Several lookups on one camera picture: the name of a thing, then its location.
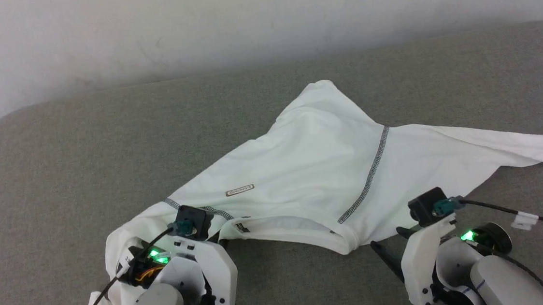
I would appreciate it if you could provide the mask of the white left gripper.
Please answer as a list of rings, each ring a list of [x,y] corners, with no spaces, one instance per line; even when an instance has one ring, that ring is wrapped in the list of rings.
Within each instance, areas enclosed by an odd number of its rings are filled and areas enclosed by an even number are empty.
[[[198,305],[204,296],[213,305],[235,305],[237,268],[222,245],[205,240],[176,240],[175,251],[153,283],[173,286],[184,305]]]

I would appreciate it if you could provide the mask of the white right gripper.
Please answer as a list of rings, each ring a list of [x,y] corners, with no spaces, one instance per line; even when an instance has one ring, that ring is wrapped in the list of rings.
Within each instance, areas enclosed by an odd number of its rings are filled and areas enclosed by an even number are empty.
[[[371,241],[372,250],[404,284],[412,305],[431,305],[430,286],[436,263],[437,250],[442,237],[453,232],[456,216],[447,216],[433,225],[414,228],[396,228],[396,233],[408,238],[401,260],[380,242]]]

